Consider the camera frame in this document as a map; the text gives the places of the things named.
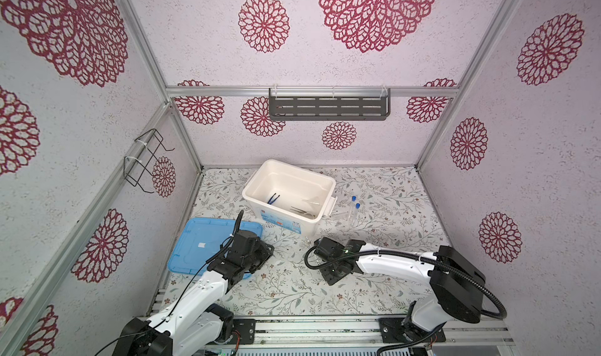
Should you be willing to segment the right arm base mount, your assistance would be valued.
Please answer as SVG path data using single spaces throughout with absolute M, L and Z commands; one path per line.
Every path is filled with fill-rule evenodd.
M 427 331 L 417 326 L 405 324 L 402 316 L 379 318 L 378 325 L 384 343 L 409 343 L 427 334 Z

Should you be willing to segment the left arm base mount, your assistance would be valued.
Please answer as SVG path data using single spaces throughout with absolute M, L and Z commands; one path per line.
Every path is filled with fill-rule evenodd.
M 255 318 L 234 318 L 222 326 L 217 340 L 209 345 L 250 345 L 254 343 L 257 320 Z

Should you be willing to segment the metal tweezers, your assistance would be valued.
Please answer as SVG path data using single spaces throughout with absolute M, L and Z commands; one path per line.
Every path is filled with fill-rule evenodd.
M 309 217 L 309 218 L 314 218 L 314 216 L 315 216 L 313 213 L 303 210 L 303 209 L 300 209 L 300 208 L 297 208 L 297 207 L 291 207 L 290 210 L 298 215 L 302 215 L 302 216 Z

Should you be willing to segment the blue pen dropper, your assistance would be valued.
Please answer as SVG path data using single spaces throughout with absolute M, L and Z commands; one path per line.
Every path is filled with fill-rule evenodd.
M 267 201 L 267 204 L 274 204 L 278 199 L 280 198 L 280 195 L 278 193 L 274 193 Z

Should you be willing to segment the white plastic storage bin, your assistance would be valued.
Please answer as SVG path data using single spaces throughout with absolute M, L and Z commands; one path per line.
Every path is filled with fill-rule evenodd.
M 337 203 L 335 188 L 336 181 L 330 176 L 270 159 L 250 177 L 242 196 L 258 218 L 310 238 L 317 233 L 322 219 L 332 214 Z M 267 204 L 274 193 L 280 198 Z M 298 215 L 291 207 L 315 216 Z

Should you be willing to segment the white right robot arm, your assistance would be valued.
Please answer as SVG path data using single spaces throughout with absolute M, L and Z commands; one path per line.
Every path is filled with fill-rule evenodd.
M 348 275 L 376 274 L 419 282 L 432 293 L 410 304 L 403 329 L 410 337 L 424 335 L 451 320 L 476 324 L 483 296 L 477 285 L 485 277 L 453 248 L 410 253 L 382 248 L 362 240 L 345 245 L 322 237 L 305 253 L 305 265 L 318 270 L 330 286 Z

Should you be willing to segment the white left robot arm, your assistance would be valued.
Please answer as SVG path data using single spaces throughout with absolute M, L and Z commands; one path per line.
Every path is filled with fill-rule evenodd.
M 210 343 L 241 342 L 233 313 L 217 302 L 246 274 L 258 271 L 274 250 L 254 232 L 236 231 L 175 304 L 150 318 L 133 318 L 121 331 L 113 354 L 193 355 Z

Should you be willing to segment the blue capped test tube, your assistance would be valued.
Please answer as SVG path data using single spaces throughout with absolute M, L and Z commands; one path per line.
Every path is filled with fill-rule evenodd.
M 351 210 L 349 212 L 350 218 L 353 218 L 355 216 L 355 213 L 358 210 L 357 205 L 358 205 L 357 196 L 352 196 Z
M 360 215 L 360 208 L 361 208 L 361 204 L 360 203 L 356 203 L 355 207 L 353 208 L 353 213 L 352 213 L 352 227 L 356 227 L 358 225 L 358 219 L 359 219 L 359 215 Z

